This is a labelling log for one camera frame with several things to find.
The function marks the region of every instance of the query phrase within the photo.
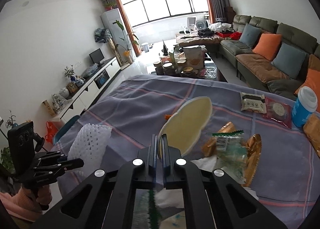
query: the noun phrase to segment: yellow flower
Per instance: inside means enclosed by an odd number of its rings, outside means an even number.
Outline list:
[[[126,56],[126,57],[128,57],[128,56],[130,55],[130,51],[129,51],[129,50],[128,50],[128,51],[124,51],[124,52],[123,52],[123,55]]]

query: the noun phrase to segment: blue pillow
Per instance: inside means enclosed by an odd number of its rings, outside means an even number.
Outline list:
[[[257,28],[255,26],[251,26],[250,24],[246,24],[244,27],[244,30],[242,32],[242,35],[239,39],[239,41],[243,44],[246,44],[250,48],[254,46],[254,44],[257,42],[257,39],[261,33],[261,29]]]
[[[282,43],[276,58],[271,64],[290,78],[296,79],[306,56],[306,52]]]

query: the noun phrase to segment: trash can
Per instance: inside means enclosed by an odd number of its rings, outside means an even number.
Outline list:
[[[145,52],[149,52],[149,44],[148,43],[143,43],[141,44],[143,51]]]

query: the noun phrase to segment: gold jar lid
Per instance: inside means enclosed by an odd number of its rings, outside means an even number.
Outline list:
[[[178,66],[184,66],[185,63],[186,63],[186,60],[179,60],[179,61],[177,61],[177,65],[178,65]]]
[[[165,69],[168,69],[170,67],[172,67],[172,63],[166,63],[163,65],[163,68],[165,68]]]
[[[185,74],[190,74],[193,72],[193,68],[191,66],[185,67],[182,69]]]
[[[156,61],[156,62],[153,63],[153,65],[155,67],[161,67],[162,66],[161,61]]]

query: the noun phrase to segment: gold wrapper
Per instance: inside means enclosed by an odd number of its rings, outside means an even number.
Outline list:
[[[249,187],[254,174],[256,173],[257,166],[260,159],[262,141],[259,134],[253,135],[250,139],[247,140],[246,147],[248,147],[248,160],[247,168],[244,172],[245,184],[244,187]]]
[[[220,130],[218,130],[218,133],[220,133],[220,132],[227,133],[227,132],[234,132],[234,131],[236,131],[236,127],[234,126],[234,124],[232,122],[228,122]],[[217,140],[215,138],[210,138],[207,140],[207,142],[201,148],[202,153],[204,154],[204,156],[206,158],[210,157],[216,153],[216,142],[217,142]]]
[[[314,113],[303,126],[303,131],[320,157],[320,120]]]

